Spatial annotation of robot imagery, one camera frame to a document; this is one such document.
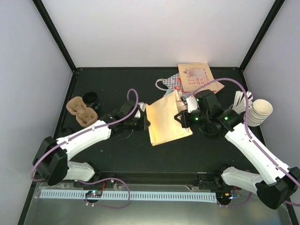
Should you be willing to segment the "kraft paper bag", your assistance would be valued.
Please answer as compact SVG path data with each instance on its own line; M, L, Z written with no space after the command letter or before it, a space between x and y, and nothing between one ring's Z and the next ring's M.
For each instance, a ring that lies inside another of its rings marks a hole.
M193 134L190 128L183 128L174 116L186 106L181 100L182 93L176 90L151 105L146 105L150 142L152 146L184 138Z

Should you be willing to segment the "brown pulp cup carrier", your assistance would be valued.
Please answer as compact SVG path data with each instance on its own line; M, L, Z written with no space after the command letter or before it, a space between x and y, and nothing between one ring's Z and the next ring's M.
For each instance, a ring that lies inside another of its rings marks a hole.
M87 128L98 120L95 110L88 107L80 96L74 97L66 104L68 112L75 116L76 121L83 128Z

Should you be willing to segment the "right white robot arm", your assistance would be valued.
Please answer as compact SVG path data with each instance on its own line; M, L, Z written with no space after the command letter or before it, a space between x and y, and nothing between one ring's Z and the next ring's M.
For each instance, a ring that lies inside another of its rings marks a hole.
M233 110L224 110L215 93L203 90L195 95L182 96L187 107L174 116L183 128L198 125L204 134L224 135L251 162L257 174L238 170L233 166L214 175L214 186L223 189L237 186L258 196L270 209L286 203L300 188L300 170L283 163L248 129Z

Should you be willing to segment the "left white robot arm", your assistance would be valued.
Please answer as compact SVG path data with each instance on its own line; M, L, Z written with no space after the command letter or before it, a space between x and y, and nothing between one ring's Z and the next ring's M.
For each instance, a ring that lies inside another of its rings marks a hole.
M107 114L91 126L74 134L54 139L45 138L33 160L36 171L49 186L63 180L80 180L96 187L101 176L89 163L72 162L71 159L88 147L105 141L125 130L145 131L150 126L146 115L139 113L117 123L118 117Z

